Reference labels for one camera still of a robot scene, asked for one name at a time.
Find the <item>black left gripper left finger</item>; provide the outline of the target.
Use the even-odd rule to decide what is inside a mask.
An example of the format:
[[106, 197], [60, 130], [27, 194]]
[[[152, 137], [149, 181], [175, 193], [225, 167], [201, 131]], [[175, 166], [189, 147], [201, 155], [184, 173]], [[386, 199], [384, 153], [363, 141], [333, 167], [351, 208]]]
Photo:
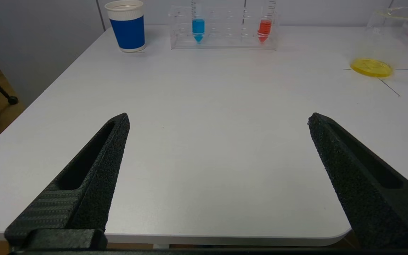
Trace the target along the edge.
[[129, 130], [126, 113], [109, 119], [6, 228], [10, 247], [34, 253], [104, 250]]

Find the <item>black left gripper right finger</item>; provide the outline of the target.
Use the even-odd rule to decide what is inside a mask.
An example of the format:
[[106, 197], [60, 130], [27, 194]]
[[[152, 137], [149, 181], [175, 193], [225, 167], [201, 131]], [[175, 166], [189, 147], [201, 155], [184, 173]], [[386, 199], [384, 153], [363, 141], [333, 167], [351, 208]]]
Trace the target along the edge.
[[361, 247], [408, 249], [408, 180], [333, 119], [308, 127]]

